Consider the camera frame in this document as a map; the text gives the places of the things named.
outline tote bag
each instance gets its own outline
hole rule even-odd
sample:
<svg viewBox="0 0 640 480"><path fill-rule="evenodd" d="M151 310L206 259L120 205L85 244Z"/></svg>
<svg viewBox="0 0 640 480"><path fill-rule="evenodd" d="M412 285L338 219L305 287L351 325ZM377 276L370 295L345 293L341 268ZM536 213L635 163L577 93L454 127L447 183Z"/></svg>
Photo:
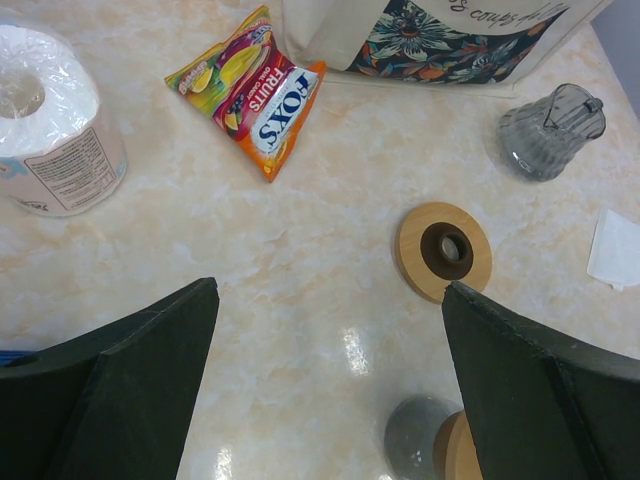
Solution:
<svg viewBox="0 0 640 480"><path fill-rule="evenodd" d="M283 0L285 45L331 80L486 90L532 72L612 0Z"/></svg>

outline tabletop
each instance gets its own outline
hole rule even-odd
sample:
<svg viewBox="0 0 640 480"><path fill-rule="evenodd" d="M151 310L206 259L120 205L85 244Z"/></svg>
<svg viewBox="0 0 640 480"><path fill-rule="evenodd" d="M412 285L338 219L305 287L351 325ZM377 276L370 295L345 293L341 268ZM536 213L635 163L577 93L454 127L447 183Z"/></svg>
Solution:
<svg viewBox="0 0 640 480"><path fill-rule="evenodd" d="M278 36L279 2L267 3ZM640 290L586 273L601 207L640 222L640 125L590 27L517 98L325 83L268 184L163 83L254 0L8 4L77 49L130 167L76 217L0 202L0 349L55 345L215 277L221 309L179 480L385 480L381 437L399 402L427 393L461 405L440 307L393 258L399 222L424 202L482 225L493 251L485 294L640 358ZM604 101L608 129L557 179L524 183L497 160L497 121L565 82Z"/></svg>

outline snack bag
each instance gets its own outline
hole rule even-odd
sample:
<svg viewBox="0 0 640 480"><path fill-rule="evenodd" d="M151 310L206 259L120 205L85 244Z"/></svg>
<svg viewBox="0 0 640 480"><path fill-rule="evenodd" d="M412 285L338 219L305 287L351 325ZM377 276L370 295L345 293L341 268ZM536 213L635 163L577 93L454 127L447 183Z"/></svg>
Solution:
<svg viewBox="0 0 640 480"><path fill-rule="evenodd" d="M165 78L229 135L272 182L318 93L326 66L294 65L276 47L269 9L258 8L224 43Z"/></svg>

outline tissue paper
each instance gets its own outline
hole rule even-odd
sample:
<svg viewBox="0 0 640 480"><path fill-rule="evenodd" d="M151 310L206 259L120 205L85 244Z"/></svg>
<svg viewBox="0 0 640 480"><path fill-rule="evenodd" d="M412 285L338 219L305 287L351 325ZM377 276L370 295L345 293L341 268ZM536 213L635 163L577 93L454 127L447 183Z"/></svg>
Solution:
<svg viewBox="0 0 640 480"><path fill-rule="evenodd" d="M64 41L0 18L0 193L65 216L108 196L126 170L96 86Z"/></svg>
<svg viewBox="0 0 640 480"><path fill-rule="evenodd" d="M587 273L616 290L640 285L640 225L603 208Z"/></svg>

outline paper towel roll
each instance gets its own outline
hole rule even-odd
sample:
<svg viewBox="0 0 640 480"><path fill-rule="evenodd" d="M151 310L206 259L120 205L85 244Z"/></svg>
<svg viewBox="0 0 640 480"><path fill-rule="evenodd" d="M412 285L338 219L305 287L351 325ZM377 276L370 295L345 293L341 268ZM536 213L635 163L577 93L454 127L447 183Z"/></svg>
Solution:
<svg viewBox="0 0 640 480"><path fill-rule="evenodd" d="M127 159L96 86L60 39L0 24L0 193L66 216L109 196Z"/></svg>

